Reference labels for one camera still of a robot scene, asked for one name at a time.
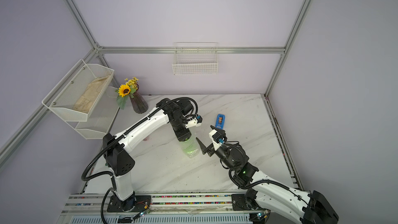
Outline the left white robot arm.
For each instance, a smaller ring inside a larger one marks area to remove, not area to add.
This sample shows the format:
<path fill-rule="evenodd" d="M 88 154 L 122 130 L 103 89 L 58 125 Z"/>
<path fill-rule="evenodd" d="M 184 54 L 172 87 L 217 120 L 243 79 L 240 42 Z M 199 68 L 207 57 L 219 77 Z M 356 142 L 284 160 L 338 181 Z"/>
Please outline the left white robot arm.
<path fill-rule="evenodd" d="M 125 211 L 132 210 L 135 204 L 135 191 L 132 183 L 132 169 L 135 161 L 133 149 L 157 129 L 170 124 L 177 140 L 186 142 L 192 137 L 191 127 L 201 125 L 198 104 L 190 97 L 164 98 L 149 114 L 140 121 L 116 134 L 103 137 L 104 157 L 112 169 L 114 195 Z"/>

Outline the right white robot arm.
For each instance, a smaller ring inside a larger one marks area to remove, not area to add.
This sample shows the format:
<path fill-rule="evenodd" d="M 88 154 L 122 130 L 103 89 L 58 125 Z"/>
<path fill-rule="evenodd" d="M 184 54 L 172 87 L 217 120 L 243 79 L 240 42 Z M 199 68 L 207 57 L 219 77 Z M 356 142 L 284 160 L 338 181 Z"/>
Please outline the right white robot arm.
<path fill-rule="evenodd" d="M 245 201 L 250 209 L 268 209 L 296 224 L 336 224 L 337 212 L 318 191 L 301 191 L 289 187 L 259 170 L 249 162 L 239 142 L 229 142 L 225 130 L 215 126 L 209 133 L 211 144 L 197 142 L 204 155 L 216 155 L 228 169 L 230 180 L 246 191 Z"/>

